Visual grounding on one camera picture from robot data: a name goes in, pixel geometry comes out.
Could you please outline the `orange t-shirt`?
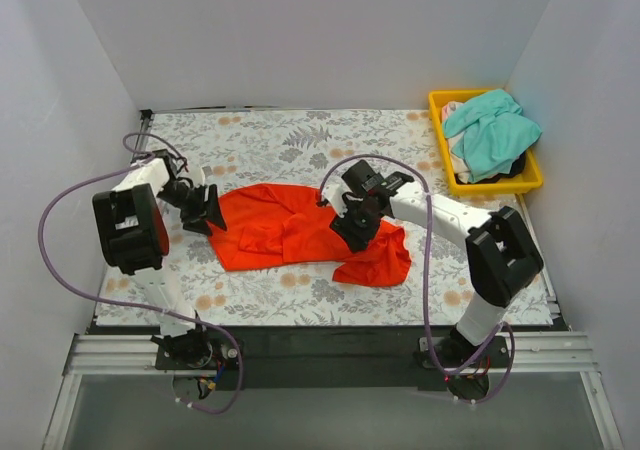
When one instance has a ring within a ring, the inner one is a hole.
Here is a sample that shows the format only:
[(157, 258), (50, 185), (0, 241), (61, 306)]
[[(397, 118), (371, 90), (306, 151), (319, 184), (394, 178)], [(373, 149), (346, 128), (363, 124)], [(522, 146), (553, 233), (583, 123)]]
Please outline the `orange t-shirt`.
[(353, 253), (330, 229), (335, 211), (317, 201), (318, 191), (302, 185), (235, 189), (219, 198), (227, 228), (211, 226), (209, 244), (226, 271), (336, 262), (338, 283), (391, 287), (406, 280), (412, 260), (402, 227), (382, 222), (368, 248)]

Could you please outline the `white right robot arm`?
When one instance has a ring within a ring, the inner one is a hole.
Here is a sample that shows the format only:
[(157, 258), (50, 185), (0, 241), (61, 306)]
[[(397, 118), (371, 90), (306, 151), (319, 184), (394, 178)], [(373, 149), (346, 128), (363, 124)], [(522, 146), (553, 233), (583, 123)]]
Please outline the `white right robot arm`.
[(434, 194), (405, 164), (383, 176), (366, 158), (347, 161), (350, 166), (339, 184), (320, 185), (322, 203), (336, 213), (331, 229), (351, 252), (362, 252), (389, 217), (417, 225), (428, 237), (438, 235), (464, 251), (475, 293), (440, 346), (450, 348), (464, 367), (479, 365), (512, 301), (544, 268), (521, 214), (510, 206), (488, 211)]

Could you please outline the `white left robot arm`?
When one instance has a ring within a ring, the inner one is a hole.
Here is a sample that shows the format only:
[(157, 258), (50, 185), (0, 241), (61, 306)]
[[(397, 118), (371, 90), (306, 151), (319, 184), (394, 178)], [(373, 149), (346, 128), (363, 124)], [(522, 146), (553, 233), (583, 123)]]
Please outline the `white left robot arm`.
[(182, 337), (196, 329), (197, 313), (164, 263), (170, 238), (162, 203), (179, 210), (186, 231), (210, 236), (214, 227), (227, 229), (217, 186), (206, 185), (202, 170), (190, 170), (184, 157), (165, 150), (136, 160), (118, 185), (92, 198), (106, 263), (140, 285), (147, 304), (160, 309), (163, 337)]

